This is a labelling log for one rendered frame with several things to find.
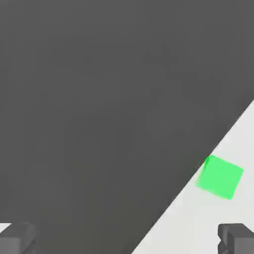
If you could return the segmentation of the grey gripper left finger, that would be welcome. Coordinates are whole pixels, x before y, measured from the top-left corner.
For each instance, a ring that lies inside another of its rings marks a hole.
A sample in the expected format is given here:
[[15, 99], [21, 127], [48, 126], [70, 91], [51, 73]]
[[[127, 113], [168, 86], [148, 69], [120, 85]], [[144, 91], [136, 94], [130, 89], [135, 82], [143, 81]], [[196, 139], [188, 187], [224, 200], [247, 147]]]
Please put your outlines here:
[[0, 254], [36, 254], [36, 227], [12, 223], [0, 233]]

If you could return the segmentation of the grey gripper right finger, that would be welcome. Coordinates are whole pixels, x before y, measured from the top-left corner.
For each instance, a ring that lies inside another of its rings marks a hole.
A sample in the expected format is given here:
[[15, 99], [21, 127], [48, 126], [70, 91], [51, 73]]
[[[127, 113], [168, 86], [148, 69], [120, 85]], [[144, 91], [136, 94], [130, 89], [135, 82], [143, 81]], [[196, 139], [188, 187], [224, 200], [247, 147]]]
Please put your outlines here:
[[218, 254], [254, 254], [254, 232], [242, 223], [219, 224]]

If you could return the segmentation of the small green cube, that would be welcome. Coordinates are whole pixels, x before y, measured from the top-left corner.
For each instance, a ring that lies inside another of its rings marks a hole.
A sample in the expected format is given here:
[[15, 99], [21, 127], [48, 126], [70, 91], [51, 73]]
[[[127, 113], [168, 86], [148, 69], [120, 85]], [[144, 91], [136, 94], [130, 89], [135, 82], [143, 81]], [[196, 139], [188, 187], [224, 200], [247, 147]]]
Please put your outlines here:
[[214, 155], [206, 158], [196, 186], [221, 198], [231, 200], [244, 169]]

